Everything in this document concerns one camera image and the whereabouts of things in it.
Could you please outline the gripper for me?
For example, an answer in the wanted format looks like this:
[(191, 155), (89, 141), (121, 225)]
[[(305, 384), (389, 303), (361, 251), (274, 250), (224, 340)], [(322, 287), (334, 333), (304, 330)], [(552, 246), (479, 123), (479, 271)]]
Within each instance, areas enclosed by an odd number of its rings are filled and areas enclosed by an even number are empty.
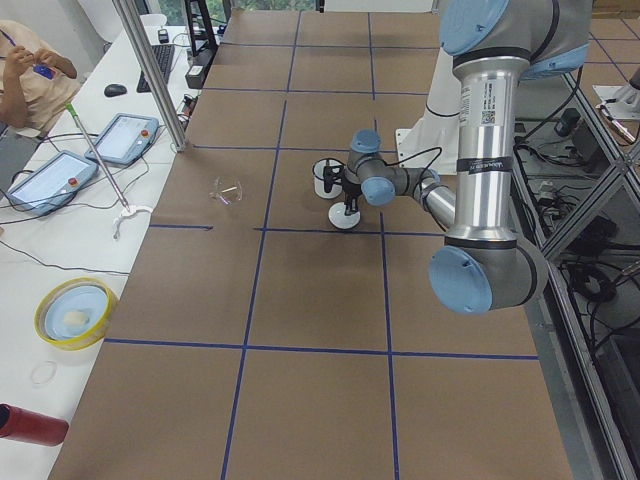
[(361, 184), (357, 176), (348, 168), (342, 170), (341, 186), (346, 195), (344, 200), (344, 215), (356, 215), (358, 213), (358, 197), (361, 195)]

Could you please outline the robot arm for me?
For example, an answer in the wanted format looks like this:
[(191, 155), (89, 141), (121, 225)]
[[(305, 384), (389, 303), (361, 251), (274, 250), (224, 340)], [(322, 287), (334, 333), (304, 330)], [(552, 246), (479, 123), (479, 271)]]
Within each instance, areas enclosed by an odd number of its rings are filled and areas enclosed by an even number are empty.
[(379, 136), (357, 132), (342, 187), (373, 206), (399, 196), (418, 202), (445, 228), (429, 280), (439, 301), (461, 314), (528, 303), (543, 290), (543, 255), (508, 224), (516, 88), (582, 66), (593, 5), (589, 1), (452, 1), (439, 42), (461, 84), (457, 186), (429, 167), (395, 168), (379, 154)]

